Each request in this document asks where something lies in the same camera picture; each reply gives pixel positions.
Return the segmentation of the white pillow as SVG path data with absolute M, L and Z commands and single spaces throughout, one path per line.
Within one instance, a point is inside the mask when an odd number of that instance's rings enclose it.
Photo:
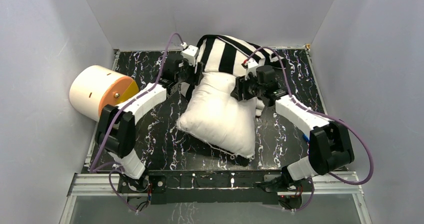
M 207 144 L 251 158 L 255 154 L 255 118 L 265 106 L 257 98 L 237 101 L 231 97 L 235 82 L 212 86 L 201 80 L 192 97 L 186 98 L 188 106 L 176 124 L 178 130 Z

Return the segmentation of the black white striped pillowcase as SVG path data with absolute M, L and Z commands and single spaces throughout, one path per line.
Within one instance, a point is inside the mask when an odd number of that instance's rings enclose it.
M 260 66 L 280 67 L 278 57 L 269 49 L 227 35 L 204 35 L 197 45 L 197 62 L 203 63 L 203 84 L 212 86 L 233 85 L 236 77 L 244 76 L 246 69 L 243 62 L 251 55 L 251 60 Z

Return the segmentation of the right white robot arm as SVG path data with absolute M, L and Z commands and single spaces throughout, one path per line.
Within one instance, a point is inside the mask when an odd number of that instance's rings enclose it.
M 310 113 L 294 96 L 279 87 L 275 75 L 272 67 L 260 66 L 247 76 L 237 77 L 230 95 L 238 101 L 260 98 L 265 106 L 274 106 L 278 115 L 289 120 L 306 136 L 308 156 L 282 169 L 282 186 L 294 191 L 302 179 L 325 175 L 352 163 L 355 155 L 347 128 Z

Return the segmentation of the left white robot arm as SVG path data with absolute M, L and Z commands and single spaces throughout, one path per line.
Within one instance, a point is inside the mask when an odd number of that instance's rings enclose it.
M 188 48 L 180 54 L 165 58 L 156 82 L 116 106 L 107 104 L 100 113 L 95 141 L 100 150 L 106 150 L 123 167 L 124 176 L 137 192 L 149 187 L 149 178 L 143 173 L 145 164 L 136 151 L 136 124 L 156 105 L 163 103 L 178 91 L 181 83 L 198 85 L 203 77 L 203 64 L 197 61 L 198 50 Z

